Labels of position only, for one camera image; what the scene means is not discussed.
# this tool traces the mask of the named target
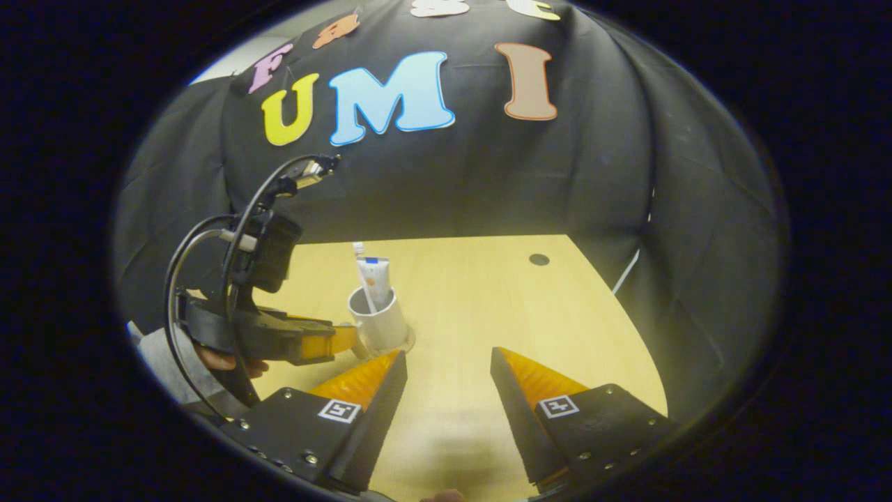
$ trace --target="cable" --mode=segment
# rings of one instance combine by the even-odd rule
[[[192,378],[189,376],[189,372],[186,370],[186,366],[183,364],[182,360],[179,356],[179,346],[176,341],[176,337],[174,337],[174,329],[175,329],[175,319],[174,319],[174,303],[176,301],[176,296],[174,291],[177,286],[177,276],[179,274],[179,268],[182,264],[182,260],[185,259],[186,255],[192,250],[192,248],[197,245],[199,242],[204,241],[207,238],[217,237],[222,234],[223,230],[208,230],[202,234],[199,232],[202,231],[205,227],[208,227],[216,222],[223,221],[231,221],[234,220],[235,216],[232,214],[222,214],[219,216],[212,216],[206,220],[199,222],[195,225],[186,237],[183,238],[182,242],[180,242],[177,251],[174,252],[173,256],[170,258],[170,263],[168,264],[167,275],[164,280],[164,334],[167,337],[168,346],[170,347],[170,352],[173,354],[174,362],[177,363],[177,368],[179,368],[180,372],[183,373],[183,377],[186,379],[186,383],[189,384],[189,387],[198,395],[198,398],[211,409],[214,413],[220,416],[223,420],[226,420],[226,416],[221,413],[217,407],[211,404],[210,400],[204,396],[198,386],[195,385],[195,382],[192,381]]]
[[[223,280],[220,288],[221,293],[221,302],[223,306],[223,312],[225,315],[225,334],[229,338],[229,341],[232,344],[233,348],[233,356],[235,358],[235,369],[237,375],[242,377],[244,383],[246,384],[247,389],[249,390],[249,398],[251,400],[255,400],[257,396],[257,391],[254,390],[254,386],[251,384],[251,380],[248,378],[248,372],[245,369],[244,360],[242,358],[242,349],[238,344],[237,337],[237,327],[232,323],[232,314],[235,308],[232,305],[234,302],[229,301],[229,282],[232,276],[232,269],[235,263],[235,250],[238,248],[236,243],[240,243],[242,241],[242,236],[244,235],[244,229],[248,224],[248,221],[253,216],[254,210],[257,208],[260,199],[267,195],[267,190],[270,185],[273,184],[274,181],[278,180],[278,178],[282,175],[287,168],[293,166],[294,164],[305,161],[305,160],[317,160],[320,157],[324,157],[323,155],[314,154],[314,155],[301,155],[299,157],[294,157],[291,160],[285,161],[282,165],[276,168],[272,174],[269,175],[266,181],[260,185],[260,188],[254,194],[254,197],[251,199],[251,202],[244,208],[244,212],[242,213],[242,217],[238,222],[238,226],[235,227],[235,236],[232,239],[232,242],[227,247],[226,258],[223,260]],[[233,298],[238,297],[238,286],[233,285]]]

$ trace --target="toothbrush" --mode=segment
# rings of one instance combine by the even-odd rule
[[[353,243],[353,254],[359,259],[359,255],[362,255],[366,252],[366,247],[362,242],[354,242]],[[356,271],[359,273],[359,282],[362,284],[362,290],[366,293],[366,301],[368,302],[368,311],[372,314],[377,314],[378,311],[375,308],[375,302],[372,301],[372,292],[368,290],[368,283],[366,283],[366,278],[362,277],[362,270],[359,268],[359,264],[356,265]]]

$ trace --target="black cable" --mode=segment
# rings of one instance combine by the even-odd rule
[[[291,160],[285,161],[285,163],[280,165],[278,168],[276,168],[273,171],[272,174],[269,175],[267,180],[264,181],[262,185],[260,185],[260,188],[254,194],[254,197],[251,200],[251,202],[248,203],[248,205],[244,208],[244,212],[242,213],[242,218],[241,218],[241,220],[239,220],[238,226],[235,227],[235,235],[234,235],[232,241],[229,243],[229,246],[227,248],[226,258],[223,260],[223,280],[222,280],[222,286],[220,288],[220,295],[221,295],[222,299],[220,301],[223,304],[223,312],[224,312],[225,319],[226,319],[224,331],[225,331],[225,335],[229,338],[229,341],[232,344],[232,348],[233,348],[233,356],[235,358],[235,369],[233,371],[236,372],[236,375],[237,375],[236,378],[238,378],[238,377],[242,378],[243,383],[246,384],[246,387],[249,392],[248,397],[251,401],[257,400],[257,391],[254,390],[254,386],[253,386],[253,384],[251,384],[251,380],[248,378],[248,372],[247,372],[245,364],[244,364],[244,359],[242,358],[242,349],[241,349],[241,347],[239,347],[239,344],[238,344],[238,336],[237,336],[238,328],[232,322],[232,314],[233,314],[233,310],[235,307],[229,301],[229,282],[230,282],[230,278],[232,276],[232,268],[235,263],[235,251],[238,249],[238,245],[242,241],[242,236],[244,235],[244,229],[247,226],[248,221],[253,216],[254,210],[257,208],[257,205],[258,205],[260,199],[267,195],[267,189],[269,188],[269,186],[272,185],[273,182],[276,181],[282,175],[282,172],[284,172],[287,168],[291,167],[292,165],[294,165],[298,162],[301,162],[301,161],[305,161],[305,160],[317,160],[320,157],[323,157],[323,155],[314,154],[314,155],[301,155],[299,157],[294,157]],[[237,285],[233,285],[233,290],[234,290],[233,296],[236,297],[238,294]]]
[[[198,389],[198,386],[195,385],[195,382],[193,382],[192,379],[189,378],[189,374],[186,371],[186,367],[183,365],[183,362],[179,358],[179,353],[176,350],[176,346],[174,345],[174,340],[173,340],[174,326],[170,325],[170,323],[169,323],[169,319],[170,319],[169,294],[170,294],[170,286],[171,286],[170,283],[171,283],[171,280],[173,279],[173,272],[174,272],[174,270],[176,270],[177,263],[179,262],[180,258],[182,257],[183,253],[186,250],[186,247],[188,247],[188,245],[192,241],[192,239],[195,238],[195,236],[197,236],[199,234],[199,232],[201,232],[205,227],[211,226],[212,224],[214,224],[216,222],[222,222],[222,221],[228,222],[228,221],[231,221],[234,219],[235,219],[235,216],[233,214],[221,214],[218,216],[212,216],[211,218],[207,218],[206,220],[203,220],[203,221],[199,222],[197,225],[195,225],[189,231],[189,233],[186,234],[186,238],[184,238],[182,240],[182,242],[179,243],[179,247],[177,248],[177,251],[175,251],[173,256],[170,258],[170,263],[168,264],[167,274],[164,279],[164,334],[167,337],[168,346],[170,347],[170,352],[173,354],[173,359],[177,363],[177,368],[179,368],[179,371],[181,373],[183,373],[183,378],[186,379],[186,383],[189,384],[189,387],[192,388],[192,390],[195,392],[195,394],[198,395],[198,398],[201,399],[201,401],[208,408],[210,408],[211,411],[213,411],[214,413],[219,415],[220,418],[222,418],[223,420],[226,420],[226,416],[223,415],[214,405],[211,404],[210,400],[208,400],[208,398],[204,396],[204,394],[201,392],[201,390]]]

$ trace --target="toothpaste tube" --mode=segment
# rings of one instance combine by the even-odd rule
[[[387,297],[390,293],[390,260],[359,257],[356,259],[356,264],[359,266],[363,287],[375,305],[374,310],[383,310],[387,306]]]

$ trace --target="wooden table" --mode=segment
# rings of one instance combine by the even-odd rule
[[[417,335],[409,378],[369,485],[415,502],[456,488],[471,502],[537,495],[524,474],[490,377],[501,346],[588,387],[615,383],[666,415],[663,385],[638,332],[610,288],[565,235],[367,241],[391,260],[391,284]],[[550,259],[532,264],[530,255]],[[353,322],[359,286],[349,242],[299,245],[289,280],[258,305]],[[260,398],[310,390],[359,363],[351,351],[309,366],[270,362],[254,381]]]

